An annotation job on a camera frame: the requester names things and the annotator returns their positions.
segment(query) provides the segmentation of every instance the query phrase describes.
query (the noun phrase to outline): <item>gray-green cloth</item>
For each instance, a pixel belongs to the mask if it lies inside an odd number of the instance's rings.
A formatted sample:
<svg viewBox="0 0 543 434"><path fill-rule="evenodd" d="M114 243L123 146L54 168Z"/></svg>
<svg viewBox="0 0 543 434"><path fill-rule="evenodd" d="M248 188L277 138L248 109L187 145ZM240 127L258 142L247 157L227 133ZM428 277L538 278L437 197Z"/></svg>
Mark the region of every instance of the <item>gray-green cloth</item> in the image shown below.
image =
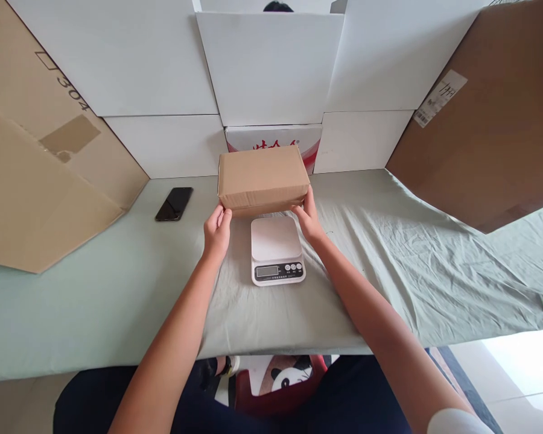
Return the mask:
<svg viewBox="0 0 543 434"><path fill-rule="evenodd" d="M311 182L328 236L424 346L543 329L543 209L484 235L385 170ZM194 188L182 220L155 222L182 186ZM202 253L216 191L217 177L152 180L128 214L42 275L0 267L0 379L138 363ZM253 285L250 222L232 221L199 358L369 353L303 238L302 283Z"/></svg>

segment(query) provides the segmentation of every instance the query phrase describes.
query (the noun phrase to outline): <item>lap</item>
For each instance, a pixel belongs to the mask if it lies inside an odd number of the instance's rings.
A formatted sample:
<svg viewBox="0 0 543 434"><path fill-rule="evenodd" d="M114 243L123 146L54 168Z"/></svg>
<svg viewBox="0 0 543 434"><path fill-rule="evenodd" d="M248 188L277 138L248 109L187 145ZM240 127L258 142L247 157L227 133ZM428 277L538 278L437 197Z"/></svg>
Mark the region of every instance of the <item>lap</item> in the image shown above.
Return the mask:
<svg viewBox="0 0 543 434"><path fill-rule="evenodd" d="M206 361L195 363L173 421L176 432L410 432L373 356L342 356L330 366L317 392L294 414L260 420L239 414L201 390ZM136 366L78 373L61 393L54 434L106 433Z"/></svg>

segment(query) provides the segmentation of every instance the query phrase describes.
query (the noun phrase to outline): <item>tiled floor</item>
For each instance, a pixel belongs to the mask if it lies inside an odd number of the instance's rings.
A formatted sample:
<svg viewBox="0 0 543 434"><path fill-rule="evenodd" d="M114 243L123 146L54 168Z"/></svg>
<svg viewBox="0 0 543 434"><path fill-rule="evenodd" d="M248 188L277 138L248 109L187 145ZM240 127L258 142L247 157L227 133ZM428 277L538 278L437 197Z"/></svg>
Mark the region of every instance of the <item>tiled floor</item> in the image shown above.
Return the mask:
<svg viewBox="0 0 543 434"><path fill-rule="evenodd" d="M451 350L504 434L543 434L543 331Z"/></svg>
<svg viewBox="0 0 543 434"><path fill-rule="evenodd" d="M504 434L543 434L543 331L451 349ZM0 434L51 433L54 403L73 375L0 382Z"/></svg>

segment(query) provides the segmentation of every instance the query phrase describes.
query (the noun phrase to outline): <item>barcode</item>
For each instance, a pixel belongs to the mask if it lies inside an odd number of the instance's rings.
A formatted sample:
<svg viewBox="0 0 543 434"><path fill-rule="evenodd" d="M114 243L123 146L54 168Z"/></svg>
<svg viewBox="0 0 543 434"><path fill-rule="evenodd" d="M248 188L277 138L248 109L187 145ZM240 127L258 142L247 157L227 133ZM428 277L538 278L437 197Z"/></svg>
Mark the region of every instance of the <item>barcode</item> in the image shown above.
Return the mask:
<svg viewBox="0 0 543 434"><path fill-rule="evenodd" d="M416 112L415 116L419 118L425 125L428 123L429 119L425 115L423 115L421 112Z"/></svg>

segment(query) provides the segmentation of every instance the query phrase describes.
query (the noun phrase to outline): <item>kitchen scale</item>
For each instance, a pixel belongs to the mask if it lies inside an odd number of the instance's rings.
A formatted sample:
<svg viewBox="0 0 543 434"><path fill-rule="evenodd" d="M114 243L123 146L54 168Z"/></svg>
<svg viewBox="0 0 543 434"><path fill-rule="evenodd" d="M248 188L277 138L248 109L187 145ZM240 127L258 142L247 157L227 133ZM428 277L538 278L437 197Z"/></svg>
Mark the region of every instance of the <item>kitchen scale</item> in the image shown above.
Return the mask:
<svg viewBox="0 0 543 434"><path fill-rule="evenodd" d="M257 286L297 283L306 277L302 244L292 217L252 221L252 281Z"/></svg>

